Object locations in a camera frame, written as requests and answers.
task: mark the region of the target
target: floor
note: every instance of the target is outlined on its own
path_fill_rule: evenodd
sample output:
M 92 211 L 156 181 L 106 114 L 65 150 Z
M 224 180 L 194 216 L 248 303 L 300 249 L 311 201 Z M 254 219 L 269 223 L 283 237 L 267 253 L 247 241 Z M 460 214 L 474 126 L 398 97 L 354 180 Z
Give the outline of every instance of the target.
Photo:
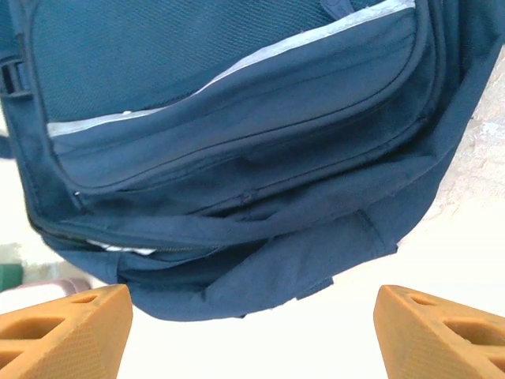
M 3 126 L 0 120 L 0 133 Z M 0 160 L 0 176 L 0 263 L 22 262 L 26 282 L 85 277 L 30 229 L 15 164 Z M 503 215 L 505 51 L 436 201 L 398 254 L 336 276 L 318 295 L 244 320 L 181 324 L 135 310 L 119 378 L 386 379 L 372 323 L 381 284 L 505 316 Z

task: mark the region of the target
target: backpack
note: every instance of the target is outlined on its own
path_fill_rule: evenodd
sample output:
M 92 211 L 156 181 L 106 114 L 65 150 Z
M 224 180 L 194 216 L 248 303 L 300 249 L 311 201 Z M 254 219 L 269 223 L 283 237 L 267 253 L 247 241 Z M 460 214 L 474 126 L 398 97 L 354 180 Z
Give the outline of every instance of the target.
M 163 320 L 244 317 L 392 254 L 503 45 L 503 0 L 0 0 L 28 218 Z

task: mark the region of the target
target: strap buckle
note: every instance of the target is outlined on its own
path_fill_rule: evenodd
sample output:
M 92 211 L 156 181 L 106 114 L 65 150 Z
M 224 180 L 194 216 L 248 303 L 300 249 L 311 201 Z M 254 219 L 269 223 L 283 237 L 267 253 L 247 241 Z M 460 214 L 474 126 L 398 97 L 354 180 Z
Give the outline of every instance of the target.
M 20 98 L 30 95 L 23 60 L 8 58 L 0 62 L 0 98 Z

